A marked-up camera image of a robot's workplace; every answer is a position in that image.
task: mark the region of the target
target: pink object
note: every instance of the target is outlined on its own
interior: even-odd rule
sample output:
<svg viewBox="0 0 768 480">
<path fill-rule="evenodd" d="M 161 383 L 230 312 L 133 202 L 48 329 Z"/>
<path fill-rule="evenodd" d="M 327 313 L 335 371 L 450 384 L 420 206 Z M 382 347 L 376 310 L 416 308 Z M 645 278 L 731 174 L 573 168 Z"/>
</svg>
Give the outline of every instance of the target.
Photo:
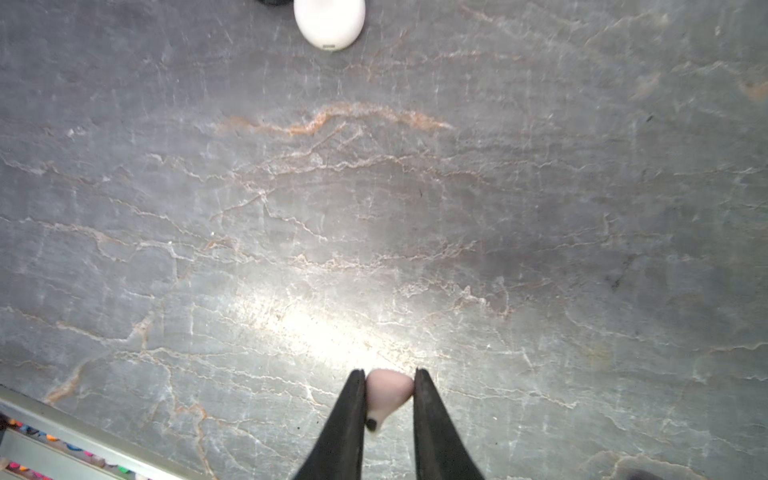
<svg viewBox="0 0 768 480">
<path fill-rule="evenodd" d="M 375 432 L 384 420 L 413 395 L 413 379 L 394 370 L 372 370 L 366 378 L 366 427 Z"/>
</svg>

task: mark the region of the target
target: pink teardrop-shaped object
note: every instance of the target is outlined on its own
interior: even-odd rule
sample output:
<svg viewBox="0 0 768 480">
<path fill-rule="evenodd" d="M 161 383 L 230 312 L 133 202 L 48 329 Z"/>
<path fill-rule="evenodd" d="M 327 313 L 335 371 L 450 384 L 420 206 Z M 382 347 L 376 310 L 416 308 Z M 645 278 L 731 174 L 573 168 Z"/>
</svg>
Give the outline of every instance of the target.
<svg viewBox="0 0 768 480">
<path fill-rule="evenodd" d="M 366 427 L 375 432 L 384 420 L 413 395 L 413 379 L 394 370 L 376 369 L 366 379 Z"/>
</svg>

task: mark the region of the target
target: gray stone surface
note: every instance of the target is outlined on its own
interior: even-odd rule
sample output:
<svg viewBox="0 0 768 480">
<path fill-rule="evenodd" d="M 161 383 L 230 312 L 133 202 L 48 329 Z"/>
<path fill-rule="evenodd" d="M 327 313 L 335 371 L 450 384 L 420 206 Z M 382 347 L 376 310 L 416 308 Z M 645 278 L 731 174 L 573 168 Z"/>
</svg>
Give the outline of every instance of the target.
<svg viewBox="0 0 768 480">
<path fill-rule="evenodd" d="M 768 2 L 368 7 L 2 3 L 0 382 L 219 480 L 375 366 L 488 479 L 768 478 Z"/>
</svg>

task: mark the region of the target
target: white puck-shaped device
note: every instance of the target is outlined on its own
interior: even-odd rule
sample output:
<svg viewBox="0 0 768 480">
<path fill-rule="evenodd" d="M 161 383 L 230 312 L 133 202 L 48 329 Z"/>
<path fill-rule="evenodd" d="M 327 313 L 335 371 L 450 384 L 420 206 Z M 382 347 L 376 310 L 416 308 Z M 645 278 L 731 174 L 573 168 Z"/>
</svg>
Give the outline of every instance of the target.
<svg viewBox="0 0 768 480">
<path fill-rule="evenodd" d="M 304 38 L 323 50 L 349 47 L 366 20 L 365 0 L 293 0 L 293 14 Z"/>
</svg>

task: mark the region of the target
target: white disc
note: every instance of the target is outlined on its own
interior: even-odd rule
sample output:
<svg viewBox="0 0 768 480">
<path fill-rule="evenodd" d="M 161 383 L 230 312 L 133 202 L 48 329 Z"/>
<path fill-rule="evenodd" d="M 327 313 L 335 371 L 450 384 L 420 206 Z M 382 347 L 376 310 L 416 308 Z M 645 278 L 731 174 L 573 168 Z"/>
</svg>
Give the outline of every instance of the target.
<svg viewBox="0 0 768 480">
<path fill-rule="evenodd" d="M 366 20 L 365 0 L 293 0 L 293 14 L 304 38 L 323 50 L 349 47 Z"/>
</svg>

